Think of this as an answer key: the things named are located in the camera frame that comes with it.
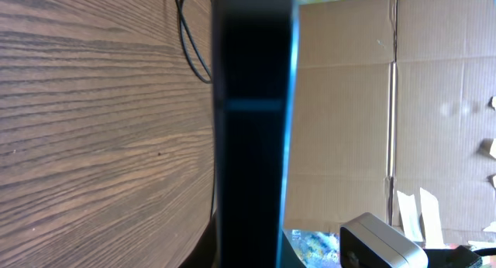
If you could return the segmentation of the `Samsung Galaxy smartphone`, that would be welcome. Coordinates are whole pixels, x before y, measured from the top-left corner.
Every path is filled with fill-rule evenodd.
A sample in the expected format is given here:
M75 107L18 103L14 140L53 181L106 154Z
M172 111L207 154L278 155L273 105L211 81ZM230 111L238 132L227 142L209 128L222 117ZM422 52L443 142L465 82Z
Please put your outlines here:
M212 109L221 267L283 263L296 0L213 0Z

